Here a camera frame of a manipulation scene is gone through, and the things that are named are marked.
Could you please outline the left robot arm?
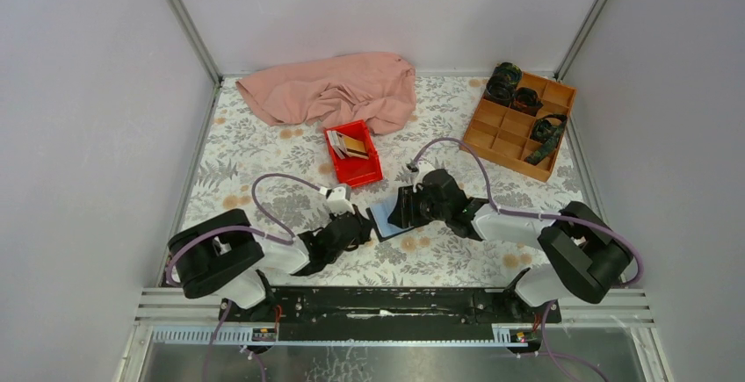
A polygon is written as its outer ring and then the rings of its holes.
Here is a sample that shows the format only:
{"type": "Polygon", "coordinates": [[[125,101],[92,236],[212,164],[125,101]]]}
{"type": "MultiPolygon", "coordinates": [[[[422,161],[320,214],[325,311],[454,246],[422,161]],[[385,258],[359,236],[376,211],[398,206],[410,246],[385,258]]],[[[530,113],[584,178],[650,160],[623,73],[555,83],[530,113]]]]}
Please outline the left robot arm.
{"type": "Polygon", "coordinates": [[[343,213],[333,215],[325,227],[281,241],[253,227],[243,210],[233,209],[172,236],[164,277],[187,299],[217,294],[251,321],[262,321],[273,301],[266,270],[314,275],[370,241],[372,230],[372,222],[360,212],[343,213]]]}

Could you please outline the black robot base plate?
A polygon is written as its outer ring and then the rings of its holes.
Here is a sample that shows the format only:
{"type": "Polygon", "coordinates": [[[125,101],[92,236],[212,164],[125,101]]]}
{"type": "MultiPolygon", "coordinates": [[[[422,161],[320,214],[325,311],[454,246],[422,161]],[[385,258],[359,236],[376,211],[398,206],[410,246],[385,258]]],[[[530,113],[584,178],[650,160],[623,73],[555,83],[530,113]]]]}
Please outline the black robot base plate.
{"type": "Polygon", "coordinates": [[[494,326],[558,324],[561,310],[501,289],[280,286],[252,308],[230,306],[227,320],[267,323],[283,342],[465,342],[494,326]]]}

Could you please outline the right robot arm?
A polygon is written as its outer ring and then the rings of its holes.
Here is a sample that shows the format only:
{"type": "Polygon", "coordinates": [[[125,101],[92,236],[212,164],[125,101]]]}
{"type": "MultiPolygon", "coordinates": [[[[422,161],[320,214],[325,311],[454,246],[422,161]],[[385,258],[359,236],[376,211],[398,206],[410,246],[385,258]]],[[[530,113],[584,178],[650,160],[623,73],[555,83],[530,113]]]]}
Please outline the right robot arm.
{"type": "Polygon", "coordinates": [[[633,259],[632,251],[604,231],[583,203],[571,202],[555,218],[497,211],[487,198],[470,197],[444,169],[394,198],[370,207],[381,238],[444,223],[456,236],[475,241],[510,241],[541,250],[547,262],[522,271],[508,285],[503,308],[509,318],[528,321],[551,300],[576,298],[600,303],[633,259]]]}

